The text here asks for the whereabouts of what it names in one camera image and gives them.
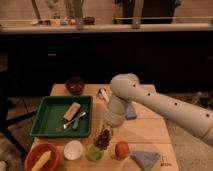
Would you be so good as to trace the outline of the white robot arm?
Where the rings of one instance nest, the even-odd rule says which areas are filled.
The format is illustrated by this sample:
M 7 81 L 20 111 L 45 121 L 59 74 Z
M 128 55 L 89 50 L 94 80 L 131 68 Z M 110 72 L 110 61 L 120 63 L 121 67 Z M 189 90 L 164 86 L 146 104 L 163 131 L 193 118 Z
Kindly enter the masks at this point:
M 111 96 L 103 112 L 104 122 L 119 127 L 131 102 L 137 102 L 171 120 L 194 137 L 213 147 L 213 111 L 142 87 L 135 74 L 119 74 L 110 82 Z

